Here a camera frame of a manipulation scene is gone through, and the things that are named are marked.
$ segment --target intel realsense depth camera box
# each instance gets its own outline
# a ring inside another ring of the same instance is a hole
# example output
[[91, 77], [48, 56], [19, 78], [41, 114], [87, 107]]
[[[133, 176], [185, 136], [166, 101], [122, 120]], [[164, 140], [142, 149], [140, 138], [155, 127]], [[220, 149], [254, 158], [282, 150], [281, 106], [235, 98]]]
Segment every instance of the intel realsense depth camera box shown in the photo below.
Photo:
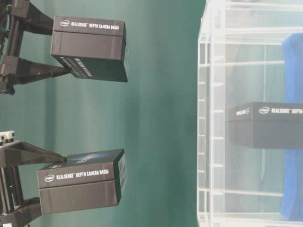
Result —
[[55, 16], [51, 55], [76, 78], [127, 82], [125, 22]]
[[42, 214], [116, 206], [127, 179], [124, 150], [70, 155], [37, 176]]
[[250, 148], [303, 149], [303, 104], [253, 102], [230, 111], [230, 140]]

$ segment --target intel logo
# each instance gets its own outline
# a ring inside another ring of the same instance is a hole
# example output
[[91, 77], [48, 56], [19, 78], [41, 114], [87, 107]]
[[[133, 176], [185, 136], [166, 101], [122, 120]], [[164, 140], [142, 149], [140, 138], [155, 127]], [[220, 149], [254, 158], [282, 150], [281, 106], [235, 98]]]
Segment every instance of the intel logo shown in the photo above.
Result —
[[269, 111], [270, 111], [270, 108], [267, 107], [267, 106], [264, 106], [264, 107], [259, 109], [260, 114], [267, 114], [267, 113], [269, 113]]
[[69, 20], [63, 20], [60, 22], [60, 25], [63, 26], [63, 27], [66, 27], [70, 24], [70, 21]]
[[45, 182], [51, 182], [55, 179], [55, 176], [54, 175], [47, 175], [44, 180]]

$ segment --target black box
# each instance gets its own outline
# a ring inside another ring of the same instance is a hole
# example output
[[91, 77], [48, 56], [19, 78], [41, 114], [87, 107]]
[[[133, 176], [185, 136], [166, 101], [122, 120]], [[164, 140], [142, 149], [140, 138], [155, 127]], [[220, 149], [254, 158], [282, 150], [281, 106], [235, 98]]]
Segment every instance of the black box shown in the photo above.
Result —
[[303, 104], [253, 102], [231, 109], [230, 139], [250, 148], [303, 148]]
[[51, 55], [76, 78], [127, 82], [125, 22], [55, 16]]
[[70, 155], [37, 176], [43, 214], [116, 206], [127, 179], [124, 150]]

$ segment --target blue cloth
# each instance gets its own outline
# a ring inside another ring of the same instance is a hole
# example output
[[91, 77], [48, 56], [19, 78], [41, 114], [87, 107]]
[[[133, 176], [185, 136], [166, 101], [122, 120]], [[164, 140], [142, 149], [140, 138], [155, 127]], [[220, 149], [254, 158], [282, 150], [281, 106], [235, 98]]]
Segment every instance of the blue cloth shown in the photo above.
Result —
[[[285, 101], [303, 103], [303, 34], [293, 34], [287, 38], [283, 42], [283, 52]], [[303, 221], [303, 150], [285, 151], [281, 214], [290, 221]]]

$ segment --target teal background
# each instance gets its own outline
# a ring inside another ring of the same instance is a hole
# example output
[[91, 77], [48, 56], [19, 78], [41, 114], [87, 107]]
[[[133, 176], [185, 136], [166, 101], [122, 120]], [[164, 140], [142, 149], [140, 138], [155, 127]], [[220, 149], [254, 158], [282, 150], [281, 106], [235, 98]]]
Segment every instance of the teal background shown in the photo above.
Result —
[[[126, 21], [128, 83], [72, 75], [0, 97], [0, 129], [64, 156], [125, 148], [128, 181], [117, 207], [44, 215], [32, 227], [196, 227], [196, 69], [203, 0], [32, 0], [48, 16]], [[21, 57], [58, 63], [51, 38], [24, 35]], [[36, 170], [20, 168], [26, 198]]]

